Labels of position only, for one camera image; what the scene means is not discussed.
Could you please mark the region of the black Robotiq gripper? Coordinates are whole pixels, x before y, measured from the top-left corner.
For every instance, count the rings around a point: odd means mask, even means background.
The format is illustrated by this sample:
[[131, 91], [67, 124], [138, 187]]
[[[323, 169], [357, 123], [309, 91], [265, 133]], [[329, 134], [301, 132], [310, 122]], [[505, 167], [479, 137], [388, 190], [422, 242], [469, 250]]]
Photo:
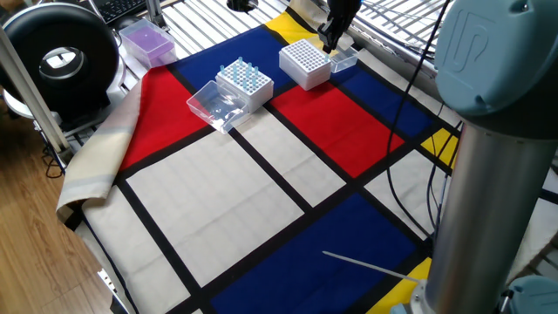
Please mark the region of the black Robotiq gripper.
[[334, 49], [346, 50], [354, 44], [348, 33], [352, 21], [361, 8], [362, 0], [328, 0], [328, 19], [317, 28], [323, 51], [330, 54]]

